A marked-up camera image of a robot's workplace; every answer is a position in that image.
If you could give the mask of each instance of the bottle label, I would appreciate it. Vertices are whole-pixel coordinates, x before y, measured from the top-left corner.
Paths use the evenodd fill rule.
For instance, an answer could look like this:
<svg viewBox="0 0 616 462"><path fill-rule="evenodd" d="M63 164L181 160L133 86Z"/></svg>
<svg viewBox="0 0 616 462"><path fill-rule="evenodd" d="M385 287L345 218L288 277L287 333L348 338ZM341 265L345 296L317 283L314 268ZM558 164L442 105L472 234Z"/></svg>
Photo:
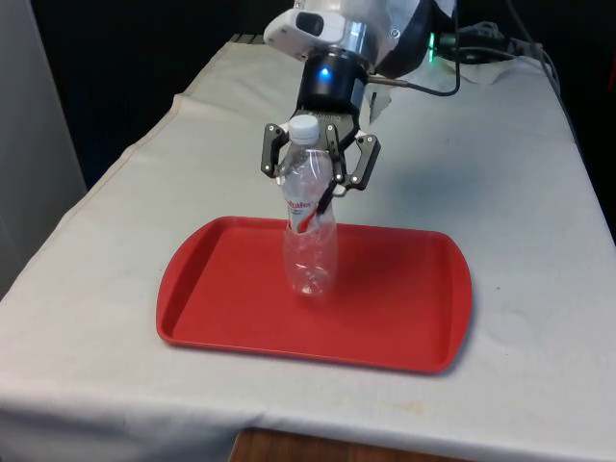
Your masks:
<svg viewBox="0 0 616 462"><path fill-rule="evenodd" d="M314 220L318 204L301 200L300 198L287 198L289 209L289 227L297 234L307 233L317 227Z"/></svg>

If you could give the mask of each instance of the white tablecloth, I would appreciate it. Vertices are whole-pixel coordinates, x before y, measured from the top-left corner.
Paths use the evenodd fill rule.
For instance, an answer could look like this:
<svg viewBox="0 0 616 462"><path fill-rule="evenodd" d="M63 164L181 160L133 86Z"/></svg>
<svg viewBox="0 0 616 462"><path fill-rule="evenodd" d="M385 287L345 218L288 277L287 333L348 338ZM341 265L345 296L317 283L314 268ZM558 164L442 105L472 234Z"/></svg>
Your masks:
<svg viewBox="0 0 616 462"><path fill-rule="evenodd" d="M459 244L475 316L451 371L158 338L163 271L195 229L285 216L261 144L292 113L300 73L265 46L226 45L30 262L0 304L3 460L224 460L248 426L485 461L616 460L616 252L550 85L527 64L453 98L394 90L370 128L383 150L369 189L335 204L341 222ZM451 76L425 66L415 79L444 89Z"/></svg>

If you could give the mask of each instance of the red plastic tray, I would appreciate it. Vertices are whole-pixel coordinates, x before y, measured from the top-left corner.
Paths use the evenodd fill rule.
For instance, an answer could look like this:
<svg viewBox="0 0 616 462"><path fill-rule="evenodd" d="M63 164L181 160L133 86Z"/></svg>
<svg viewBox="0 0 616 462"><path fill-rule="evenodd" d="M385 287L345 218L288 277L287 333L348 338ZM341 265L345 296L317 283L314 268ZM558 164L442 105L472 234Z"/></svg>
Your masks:
<svg viewBox="0 0 616 462"><path fill-rule="evenodd" d="M460 348L471 277L447 236L339 225L336 289L295 295L284 274L286 222L219 218L177 251L158 297L157 328L181 347L244 351L436 373Z"/></svg>

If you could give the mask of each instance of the clear plastic bottle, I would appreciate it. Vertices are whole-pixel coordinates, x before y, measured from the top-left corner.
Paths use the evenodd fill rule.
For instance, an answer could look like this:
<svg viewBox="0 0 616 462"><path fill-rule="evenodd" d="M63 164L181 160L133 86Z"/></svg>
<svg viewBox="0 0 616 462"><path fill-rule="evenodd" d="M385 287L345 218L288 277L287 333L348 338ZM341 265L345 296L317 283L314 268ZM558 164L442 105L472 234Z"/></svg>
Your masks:
<svg viewBox="0 0 616 462"><path fill-rule="evenodd" d="M296 292L323 295L336 279L338 235L332 206L322 216L316 211L332 180L333 166L329 153L317 149L320 128L314 116L294 117L289 135L292 144L278 178L289 209L285 269Z"/></svg>

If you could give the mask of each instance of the white bottle cap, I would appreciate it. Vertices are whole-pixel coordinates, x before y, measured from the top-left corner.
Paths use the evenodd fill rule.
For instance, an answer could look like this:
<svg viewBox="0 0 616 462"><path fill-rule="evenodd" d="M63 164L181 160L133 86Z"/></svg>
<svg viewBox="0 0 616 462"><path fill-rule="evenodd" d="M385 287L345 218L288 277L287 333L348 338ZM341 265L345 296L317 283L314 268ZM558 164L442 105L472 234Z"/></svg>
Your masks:
<svg viewBox="0 0 616 462"><path fill-rule="evenodd" d="M296 115L289 122L289 138L295 144L317 144L321 137L319 120L313 115Z"/></svg>

